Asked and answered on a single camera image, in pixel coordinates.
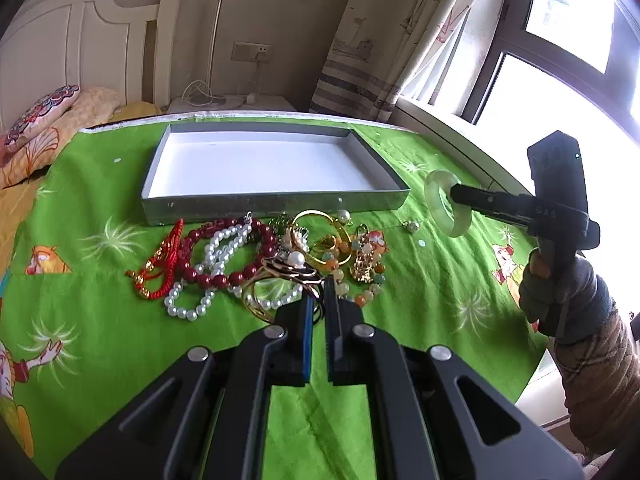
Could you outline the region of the right plaid sleeve forearm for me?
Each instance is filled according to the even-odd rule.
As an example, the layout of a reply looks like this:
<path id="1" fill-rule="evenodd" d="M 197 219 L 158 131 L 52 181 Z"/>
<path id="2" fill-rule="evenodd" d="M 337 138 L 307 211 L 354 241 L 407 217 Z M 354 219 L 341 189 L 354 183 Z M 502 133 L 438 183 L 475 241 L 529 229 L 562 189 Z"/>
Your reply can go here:
<path id="1" fill-rule="evenodd" d="M 639 421 L 639 356 L 613 311 L 592 335 L 554 344 L 570 431 L 589 451 L 617 448 Z"/>

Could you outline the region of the grey gloved right hand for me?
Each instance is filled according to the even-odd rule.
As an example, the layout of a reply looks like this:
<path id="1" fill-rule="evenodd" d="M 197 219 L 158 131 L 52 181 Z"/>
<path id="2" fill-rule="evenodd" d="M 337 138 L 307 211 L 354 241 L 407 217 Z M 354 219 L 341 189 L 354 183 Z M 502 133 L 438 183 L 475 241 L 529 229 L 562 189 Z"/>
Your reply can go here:
<path id="1" fill-rule="evenodd" d="M 552 278 L 539 250 L 534 249 L 529 254 L 518 293 L 518 304 L 527 321 L 538 321 L 538 330 L 563 346 L 577 344 L 593 336 L 615 310 L 615 301 L 604 279 L 581 256 L 575 256 L 558 278 Z M 541 328 L 554 304 L 567 307 L 562 334 L 552 334 Z"/>

